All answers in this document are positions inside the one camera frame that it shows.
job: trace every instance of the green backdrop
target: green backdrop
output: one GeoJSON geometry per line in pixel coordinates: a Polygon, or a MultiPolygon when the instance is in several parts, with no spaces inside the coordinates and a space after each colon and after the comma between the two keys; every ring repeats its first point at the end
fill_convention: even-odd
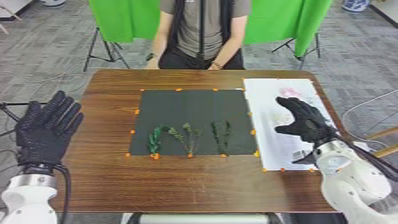
{"type": "MultiPolygon", "coordinates": [[[[89,0],[103,38],[110,42],[153,39],[162,0],[89,0]]],[[[295,38],[295,56],[306,53],[332,0],[252,0],[245,44],[295,38]]]]}

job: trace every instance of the person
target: person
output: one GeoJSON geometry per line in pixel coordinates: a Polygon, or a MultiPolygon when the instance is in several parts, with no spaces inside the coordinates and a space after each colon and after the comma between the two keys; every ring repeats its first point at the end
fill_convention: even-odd
{"type": "Polygon", "coordinates": [[[242,70],[242,43],[252,0],[206,1],[205,61],[197,57],[201,0],[162,0],[160,10],[146,69],[242,70]]]}

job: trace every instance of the white sheet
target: white sheet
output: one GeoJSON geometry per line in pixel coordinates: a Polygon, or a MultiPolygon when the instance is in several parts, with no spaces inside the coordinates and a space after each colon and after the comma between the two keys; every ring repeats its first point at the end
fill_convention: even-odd
{"type": "Polygon", "coordinates": [[[332,124],[332,118],[316,95],[311,80],[306,79],[245,79],[245,97],[252,112],[252,124],[263,168],[267,170],[309,170],[313,165],[292,164],[293,153],[311,150],[313,144],[300,141],[300,137],[277,134],[276,127],[293,122],[293,116],[286,108],[277,104],[276,98],[297,97],[320,112],[332,124]]]}

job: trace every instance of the robotic hand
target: robotic hand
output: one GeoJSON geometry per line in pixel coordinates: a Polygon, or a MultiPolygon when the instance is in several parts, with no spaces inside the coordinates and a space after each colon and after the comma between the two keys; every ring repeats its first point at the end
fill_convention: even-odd
{"type": "Polygon", "coordinates": [[[53,169],[66,177],[69,171],[62,166],[62,157],[73,134],[84,121],[80,104],[62,91],[57,92],[46,106],[30,102],[27,114],[16,124],[16,144],[21,146],[18,164],[23,174],[11,179],[2,194],[9,214],[2,224],[57,223],[57,214],[48,200],[57,196],[53,169]]]}
{"type": "Polygon", "coordinates": [[[318,109],[297,98],[277,98],[277,103],[292,111],[295,122],[279,126],[276,131],[300,136],[302,141],[315,143],[313,153],[297,162],[318,166],[324,175],[322,193],[332,208],[343,212],[352,224],[398,223],[398,214],[380,214],[370,208],[370,204],[391,194],[384,173],[361,159],[350,148],[354,146],[348,147],[341,141],[318,109]]]}

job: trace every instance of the metal stand leg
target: metal stand leg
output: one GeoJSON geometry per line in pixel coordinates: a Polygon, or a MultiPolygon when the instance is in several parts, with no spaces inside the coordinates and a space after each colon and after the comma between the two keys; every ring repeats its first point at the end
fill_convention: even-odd
{"type": "Polygon", "coordinates": [[[306,58],[308,58],[308,55],[309,55],[309,53],[308,53],[308,51],[306,51],[304,56],[297,58],[297,60],[300,61],[299,70],[302,70],[302,68],[304,68],[304,64],[306,64],[306,58]]]}
{"type": "Polygon", "coordinates": [[[295,39],[290,39],[290,41],[277,47],[277,49],[272,51],[272,53],[277,52],[277,50],[283,48],[283,47],[288,47],[290,46],[290,43],[295,39]]]}
{"type": "Polygon", "coordinates": [[[318,52],[318,58],[320,58],[320,34],[315,34],[315,42],[316,42],[316,52],[318,52]]]}
{"type": "Polygon", "coordinates": [[[121,52],[119,52],[119,50],[116,49],[116,47],[117,47],[117,44],[114,43],[114,51],[116,51],[116,54],[117,54],[117,56],[119,56],[119,59],[121,59],[121,62],[123,62],[123,64],[125,64],[126,68],[130,69],[126,60],[125,60],[125,58],[123,58],[123,56],[121,56],[121,52]]]}
{"type": "Polygon", "coordinates": [[[94,46],[96,46],[98,33],[100,33],[100,29],[96,28],[94,38],[93,38],[93,42],[91,42],[91,50],[89,50],[89,55],[87,55],[87,59],[85,59],[84,72],[87,72],[87,67],[89,67],[89,62],[91,62],[91,54],[93,54],[93,50],[94,50],[94,46]]]}
{"type": "MultiPolygon", "coordinates": [[[[292,52],[293,52],[293,54],[295,54],[295,50],[293,50],[292,47],[290,47],[290,43],[292,43],[293,40],[295,40],[295,39],[290,39],[290,41],[277,47],[277,49],[272,51],[272,53],[276,53],[277,50],[279,50],[283,47],[288,47],[290,50],[292,50],[292,52]]],[[[299,70],[302,70],[302,68],[304,68],[308,55],[309,55],[315,51],[316,51],[316,53],[318,53],[318,58],[320,58],[320,34],[318,34],[318,33],[315,34],[315,43],[316,43],[315,49],[313,49],[311,51],[306,50],[306,54],[304,54],[302,57],[295,57],[297,60],[300,61],[299,70]]]]}
{"type": "Polygon", "coordinates": [[[105,41],[105,39],[103,39],[103,36],[101,36],[101,39],[103,39],[103,46],[105,46],[105,50],[107,50],[107,54],[109,54],[109,59],[105,59],[105,58],[101,58],[101,57],[93,55],[98,34],[101,35],[100,28],[96,28],[96,33],[94,33],[94,38],[93,38],[93,43],[91,43],[91,49],[89,49],[89,55],[87,55],[87,60],[85,60],[85,66],[84,66],[84,72],[87,72],[91,58],[101,59],[107,62],[116,62],[117,60],[121,60],[126,68],[130,69],[126,60],[125,60],[121,52],[117,50],[117,48],[123,50],[123,47],[121,47],[121,45],[117,43],[109,43],[105,41]]]}

